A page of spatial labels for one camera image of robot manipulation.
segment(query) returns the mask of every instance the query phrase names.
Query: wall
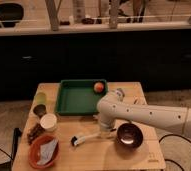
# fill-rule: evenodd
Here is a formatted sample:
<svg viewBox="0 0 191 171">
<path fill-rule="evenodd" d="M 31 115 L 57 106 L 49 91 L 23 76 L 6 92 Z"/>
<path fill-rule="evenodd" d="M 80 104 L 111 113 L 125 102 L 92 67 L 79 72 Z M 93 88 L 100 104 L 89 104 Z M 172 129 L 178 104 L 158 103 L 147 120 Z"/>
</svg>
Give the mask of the wall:
<svg viewBox="0 0 191 171">
<path fill-rule="evenodd" d="M 87 78 L 191 88 L 191 29 L 0 36 L 2 100 L 32 98 L 40 82 Z"/>
</svg>

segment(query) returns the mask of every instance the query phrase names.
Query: brown bowl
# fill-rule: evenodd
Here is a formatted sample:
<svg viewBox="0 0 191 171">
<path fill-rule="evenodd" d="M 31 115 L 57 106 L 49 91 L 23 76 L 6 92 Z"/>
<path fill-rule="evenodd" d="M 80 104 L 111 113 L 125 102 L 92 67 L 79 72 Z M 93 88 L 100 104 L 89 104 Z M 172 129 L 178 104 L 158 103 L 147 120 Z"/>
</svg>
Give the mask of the brown bowl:
<svg viewBox="0 0 191 171">
<path fill-rule="evenodd" d="M 117 139 L 123 146 L 138 148 L 143 142 L 143 134 L 136 125 L 124 123 L 117 130 Z"/>
<path fill-rule="evenodd" d="M 53 156 L 52 156 L 51 160 L 48 163 L 46 163 L 45 165 L 37 164 L 37 162 L 40 160 L 40 146 L 42 144 L 46 144 L 46 143 L 52 141 L 53 139 L 55 139 L 55 137 L 50 136 L 50 135 L 42 135 L 33 141 L 33 143 L 30 146 L 30 150 L 29 150 L 29 154 L 28 154 L 29 163 L 33 168 L 44 169 L 44 168 L 50 167 L 54 164 L 54 162 L 57 158 L 57 155 L 59 153 L 59 142 L 57 143 L 57 146 L 53 152 Z"/>
</svg>

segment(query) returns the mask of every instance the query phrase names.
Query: napkin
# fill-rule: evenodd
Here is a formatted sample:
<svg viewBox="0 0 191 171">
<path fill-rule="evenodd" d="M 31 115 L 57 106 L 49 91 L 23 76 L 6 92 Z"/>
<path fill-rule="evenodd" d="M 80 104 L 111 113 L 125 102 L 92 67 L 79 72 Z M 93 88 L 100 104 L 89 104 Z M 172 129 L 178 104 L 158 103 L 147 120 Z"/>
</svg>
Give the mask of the napkin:
<svg viewBox="0 0 191 171">
<path fill-rule="evenodd" d="M 40 160 L 37 162 L 37 165 L 45 165 L 51 160 L 57 143 L 58 140 L 53 139 L 49 143 L 40 146 Z"/>
</svg>

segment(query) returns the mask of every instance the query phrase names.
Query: green tray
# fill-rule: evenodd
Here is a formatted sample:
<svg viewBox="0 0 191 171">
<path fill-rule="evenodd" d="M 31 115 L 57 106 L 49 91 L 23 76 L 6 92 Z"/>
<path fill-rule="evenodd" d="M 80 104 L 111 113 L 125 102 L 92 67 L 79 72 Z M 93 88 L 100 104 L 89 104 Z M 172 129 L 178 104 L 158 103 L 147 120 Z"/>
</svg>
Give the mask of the green tray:
<svg viewBox="0 0 191 171">
<path fill-rule="evenodd" d="M 94 92 L 94 84 L 102 82 L 105 85 L 101 93 Z M 92 115 L 98 113 L 96 106 L 100 98 L 108 91 L 104 79 L 94 80 L 62 80 L 59 86 L 56 113 L 59 115 Z"/>
</svg>

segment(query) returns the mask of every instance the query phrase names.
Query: apple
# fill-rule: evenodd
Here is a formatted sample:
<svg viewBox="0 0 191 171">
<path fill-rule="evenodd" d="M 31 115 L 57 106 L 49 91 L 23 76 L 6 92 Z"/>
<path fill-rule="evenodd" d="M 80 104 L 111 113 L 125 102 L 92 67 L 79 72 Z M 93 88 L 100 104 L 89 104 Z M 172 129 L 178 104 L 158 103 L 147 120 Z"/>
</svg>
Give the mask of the apple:
<svg viewBox="0 0 191 171">
<path fill-rule="evenodd" d="M 94 91 L 96 93 L 101 93 L 104 90 L 104 84 L 102 82 L 96 82 L 94 84 Z"/>
</svg>

